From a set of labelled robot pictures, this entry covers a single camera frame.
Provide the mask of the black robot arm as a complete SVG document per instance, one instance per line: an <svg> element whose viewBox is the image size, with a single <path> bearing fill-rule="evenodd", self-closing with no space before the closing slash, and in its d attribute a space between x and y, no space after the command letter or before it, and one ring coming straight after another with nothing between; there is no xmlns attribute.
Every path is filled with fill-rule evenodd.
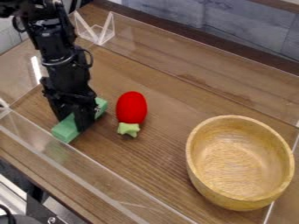
<svg viewBox="0 0 299 224"><path fill-rule="evenodd" d="M97 94L89 87L93 58L74 44L75 32L61 0L0 0L0 18L27 34L47 75L39 79L42 95L58 120L73 116L77 131L96 120Z"/></svg>

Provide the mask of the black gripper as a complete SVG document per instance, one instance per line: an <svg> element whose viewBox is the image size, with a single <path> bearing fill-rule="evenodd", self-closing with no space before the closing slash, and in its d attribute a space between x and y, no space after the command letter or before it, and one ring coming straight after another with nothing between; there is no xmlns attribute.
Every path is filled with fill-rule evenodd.
<svg viewBox="0 0 299 224"><path fill-rule="evenodd" d="M42 95L58 121L73 112L74 124L82 132L96 121L97 94L89 87L93 58L88 50L74 47L62 60L43 61L47 77L41 78Z"/></svg>

